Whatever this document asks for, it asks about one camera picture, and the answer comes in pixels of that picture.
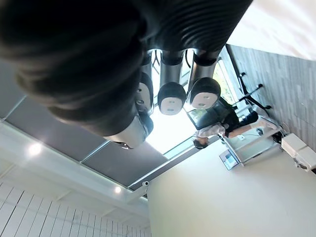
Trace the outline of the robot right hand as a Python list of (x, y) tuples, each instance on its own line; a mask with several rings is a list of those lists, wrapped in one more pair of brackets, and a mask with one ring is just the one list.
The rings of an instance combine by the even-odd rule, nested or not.
[(3, 0), (0, 56), (16, 82), (60, 121), (126, 149), (153, 129), (140, 109), (150, 50), (215, 58), (249, 0)]

